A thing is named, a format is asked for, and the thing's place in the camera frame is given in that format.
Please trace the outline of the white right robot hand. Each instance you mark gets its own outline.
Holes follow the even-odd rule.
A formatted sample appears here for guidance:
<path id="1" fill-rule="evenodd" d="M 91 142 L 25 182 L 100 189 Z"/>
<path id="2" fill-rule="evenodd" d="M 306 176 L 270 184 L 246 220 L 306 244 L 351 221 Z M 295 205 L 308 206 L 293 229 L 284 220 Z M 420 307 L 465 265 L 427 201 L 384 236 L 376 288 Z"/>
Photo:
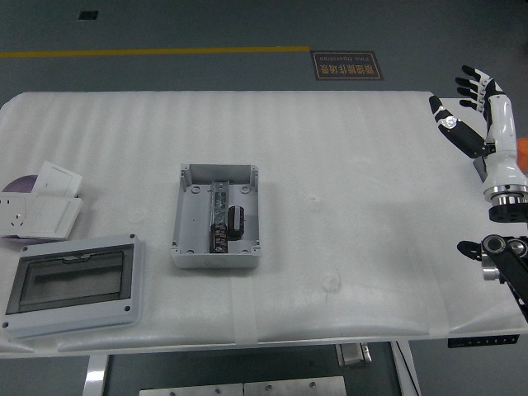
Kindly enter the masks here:
<path id="1" fill-rule="evenodd" d="M 480 113 L 486 121 L 482 137 L 454 116 L 439 97 L 429 97 L 431 113 L 438 130 L 462 153 L 481 159 L 486 173 L 483 195 L 489 202 L 511 197 L 527 199 L 527 177 L 517 165 L 516 127 L 512 103 L 496 80 L 485 72 L 464 65 L 466 78 L 457 78 L 457 92 L 464 98 L 462 107 Z"/>

